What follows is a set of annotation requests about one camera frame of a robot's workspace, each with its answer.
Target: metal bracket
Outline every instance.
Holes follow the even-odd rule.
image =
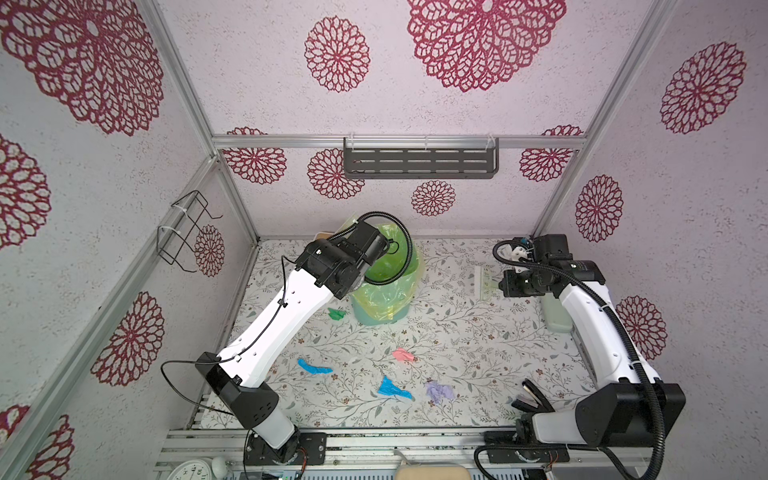
[[[322,465],[326,461],[326,440],[328,435],[321,432],[300,433],[299,447],[306,450],[307,465]],[[304,457],[297,452],[286,464],[277,463],[277,456],[261,437],[253,436],[248,442],[243,459],[248,466],[302,465]]]
[[[182,202],[187,200],[186,207],[182,206]],[[192,208],[192,205],[194,202],[197,202],[201,207],[202,210],[200,210],[200,213],[197,215],[196,218],[192,218],[192,216],[188,213],[188,210]],[[155,235],[155,250],[157,251],[157,255],[160,256],[168,265],[177,264],[183,271],[187,273],[195,273],[197,270],[187,270],[184,268],[184,266],[181,265],[181,263],[178,260],[179,253],[181,253],[181,250],[184,248],[184,245],[187,246],[192,252],[194,252],[194,247],[192,247],[188,242],[187,239],[192,234],[192,231],[197,228],[197,231],[200,230],[200,225],[197,223],[200,221],[200,217],[203,216],[203,213],[208,214],[208,217],[211,218],[211,220],[216,220],[223,215],[219,215],[218,217],[214,217],[210,214],[208,211],[208,200],[205,198],[205,196],[199,191],[199,190],[192,190],[190,193],[184,195],[179,200],[176,200],[171,204],[171,208],[178,208],[181,210],[181,212],[184,214],[186,218],[192,221],[192,225],[190,226],[190,230],[187,232],[186,235],[181,234],[179,230],[176,228],[170,227],[168,225],[160,225],[157,227],[157,234]],[[165,235],[165,232],[170,232],[171,235],[169,237],[165,237],[165,240],[163,241],[163,237]],[[172,236],[175,235],[176,237],[181,239],[181,244],[179,245],[179,248],[176,250],[176,253],[171,253],[168,250],[166,250],[165,247],[168,246],[170,241],[172,240]]]
[[[488,460],[491,463],[565,463],[571,460],[567,449],[548,449],[542,445],[541,449],[520,450],[494,450],[493,445],[513,446],[519,443],[515,432],[486,432],[483,435],[488,446]]]
[[[485,148],[421,149],[350,147],[344,139],[344,174],[348,178],[475,178],[489,179],[498,172],[498,139]]]

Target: purple cloth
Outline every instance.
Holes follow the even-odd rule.
[[[432,401],[438,405],[441,399],[453,400],[456,396],[453,394],[453,389],[450,385],[440,385],[435,380],[431,380],[425,383],[427,387],[427,394],[432,397]]]

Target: yellow plastic bag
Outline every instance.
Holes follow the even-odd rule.
[[[389,253],[378,259],[366,272],[371,280],[386,280],[400,271],[406,261],[406,236],[394,223],[376,226],[388,239],[394,242]],[[424,265],[416,245],[413,245],[411,264],[406,272],[389,285],[364,283],[352,295],[355,317],[363,325],[393,323],[407,314],[406,307],[413,300],[419,283],[424,277]]]

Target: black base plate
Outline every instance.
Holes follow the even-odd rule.
[[[307,453],[307,465],[322,465],[326,461],[326,439],[325,433],[300,433],[299,447],[304,447]],[[304,456],[301,452],[291,459],[287,464],[278,464],[277,457],[272,449],[261,437],[251,437],[249,446],[251,451],[245,452],[244,463],[248,466],[275,466],[275,465],[301,465],[304,462]]]
[[[518,445],[514,432],[485,432],[486,445]],[[548,449],[541,444],[541,449],[494,450],[488,449],[491,463],[563,463],[571,460],[566,449]]]

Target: robotic arm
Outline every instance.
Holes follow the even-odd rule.
[[[504,245],[518,257],[531,251],[533,258],[515,261],[499,255]],[[552,293],[574,322],[573,338],[597,392],[576,408],[556,412],[530,380],[524,387],[539,407],[516,401],[524,411],[516,425],[516,440],[525,445],[586,445],[605,452],[624,478],[627,473],[607,447],[653,447],[642,478],[656,478],[664,456],[664,438],[677,420],[685,395],[678,384],[664,383],[637,351],[614,312],[605,278],[591,261],[573,260],[565,235],[544,235],[531,242],[523,238],[498,243],[496,260],[515,266],[506,270],[499,287],[505,296],[542,296]]]
[[[218,355],[205,352],[197,360],[197,370],[212,390],[245,429],[256,431],[281,462],[296,452],[299,431],[277,407],[279,398],[264,379],[307,319],[332,297],[341,299],[359,287],[368,268],[388,252],[389,241],[365,222],[369,217],[386,217],[398,224],[412,253],[410,236],[399,220],[383,212],[362,215],[350,228],[307,245],[285,287],[248,329]],[[409,254],[400,273],[390,281],[405,272],[410,259]]]

